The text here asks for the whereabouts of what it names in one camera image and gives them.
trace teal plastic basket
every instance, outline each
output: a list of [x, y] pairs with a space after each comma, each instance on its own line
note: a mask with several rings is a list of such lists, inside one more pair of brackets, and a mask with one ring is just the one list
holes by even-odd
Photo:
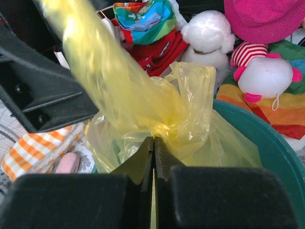
[[263, 166], [282, 181], [300, 223], [305, 229], [305, 168], [290, 145], [269, 124], [238, 106], [214, 100], [213, 108], [254, 142]]

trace yellow plastic bag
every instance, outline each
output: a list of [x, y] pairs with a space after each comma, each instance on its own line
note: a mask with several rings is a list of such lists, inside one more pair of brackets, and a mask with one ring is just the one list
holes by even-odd
[[73, 75], [100, 110], [87, 134], [99, 172], [113, 171], [147, 136], [162, 137], [189, 166], [261, 166], [257, 147], [212, 110], [213, 67], [174, 63], [165, 79], [149, 78], [89, 2], [39, 1]]

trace magenta hat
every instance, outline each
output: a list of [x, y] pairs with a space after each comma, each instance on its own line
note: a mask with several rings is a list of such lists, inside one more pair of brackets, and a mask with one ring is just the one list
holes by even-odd
[[242, 40], [269, 44], [297, 30], [305, 17], [305, 0], [224, 0], [224, 12]]

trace green fabric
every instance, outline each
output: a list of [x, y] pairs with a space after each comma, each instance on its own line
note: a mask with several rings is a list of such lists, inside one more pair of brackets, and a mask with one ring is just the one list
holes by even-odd
[[[269, 44], [269, 52], [278, 52], [282, 58], [287, 61], [305, 59], [305, 47], [293, 44], [289, 41], [283, 40], [273, 44]], [[229, 75], [223, 84], [232, 84], [238, 86], [237, 82], [233, 79], [233, 74]], [[284, 93], [290, 94], [304, 94], [305, 93], [305, 74], [301, 82], [294, 83], [287, 88]]]

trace pink plush foot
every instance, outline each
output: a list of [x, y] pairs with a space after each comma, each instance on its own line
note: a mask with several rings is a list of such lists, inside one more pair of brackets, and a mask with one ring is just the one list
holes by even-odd
[[246, 69], [246, 66], [240, 66], [236, 71], [233, 73], [233, 78], [237, 82], [239, 81], [240, 77], [242, 76], [244, 70]]
[[292, 76], [292, 82], [300, 82], [302, 81], [303, 78], [303, 74], [300, 70], [298, 70], [297, 68], [292, 68], [293, 71], [293, 76]]
[[268, 53], [266, 55], [267, 58], [282, 58], [281, 54], [274, 52], [274, 53]]
[[238, 67], [238, 65], [235, 64], [232, 60], [230, 60], [230, 66], [231, 66], [232, 68], [237, 68], [237, 67]]
[[260, 94], [251, 94], [251, 93], [246, 93], [244, 95], [244, 99], [249, 102], [249, 103], [257, 103], [262, 99], [262, 96]]

